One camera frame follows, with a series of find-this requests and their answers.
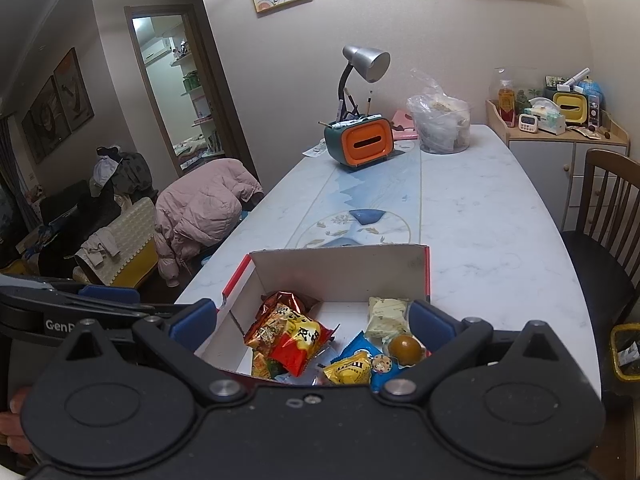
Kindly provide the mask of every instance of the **human hand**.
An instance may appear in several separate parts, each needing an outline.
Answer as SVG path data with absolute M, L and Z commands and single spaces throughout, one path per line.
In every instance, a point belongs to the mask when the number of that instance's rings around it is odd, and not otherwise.
M 0 413 L 0 438 L 6 436 L 6 444 L 16 453 L 24 455 L 31 453 L 31 446 L 20 426 L 20 410 L 30 389 L 30 386 L 20 388 L 9 402 L 11 411 Z

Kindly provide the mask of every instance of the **trash bag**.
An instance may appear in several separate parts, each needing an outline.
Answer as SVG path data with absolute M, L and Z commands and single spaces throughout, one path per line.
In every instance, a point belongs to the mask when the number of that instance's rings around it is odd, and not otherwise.
M 419 70 L 411 73 L 426 85 L 422 94 L 406 102 L 420 135 L 420 149 L 437 154 L 466 150 L 471 141 L 469 104 L 447 96 L 435 79 Z

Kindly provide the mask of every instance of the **silver lamp shade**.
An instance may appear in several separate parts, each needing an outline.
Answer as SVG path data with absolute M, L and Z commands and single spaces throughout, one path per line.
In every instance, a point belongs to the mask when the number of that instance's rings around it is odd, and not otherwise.
M 379 81 L 389 68 L 391 55 L 383 50 L 347 45 L 342 54 L 367 83 Z

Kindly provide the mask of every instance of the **blue gripper pad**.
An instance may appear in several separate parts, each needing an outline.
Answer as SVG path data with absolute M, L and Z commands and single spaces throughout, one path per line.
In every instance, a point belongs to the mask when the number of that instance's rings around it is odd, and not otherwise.
M 462 332 L 463 325 L 426 301 L 414 301 L 407 316 L 409 330 L 430 352 L 435 352 Z
M 169 338 L 195 352 L 216 329 L 218 310 L 211 300 L 200 300 L 170 319 Z
M 78 296 L 117 303 L 140 303 L 140 293 L 135 288 L 123 286 L 87 285 L 78 291 Z

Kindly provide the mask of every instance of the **doorway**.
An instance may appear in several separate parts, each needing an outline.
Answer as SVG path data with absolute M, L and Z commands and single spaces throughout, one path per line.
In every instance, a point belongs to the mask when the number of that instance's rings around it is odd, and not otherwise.
M 215 43 L 211 37 L 207 51 L 194 7 L 125 7 L 125 12 L 146 92 L 178 175 L 223 157 L 239 159 L 256 175 Z

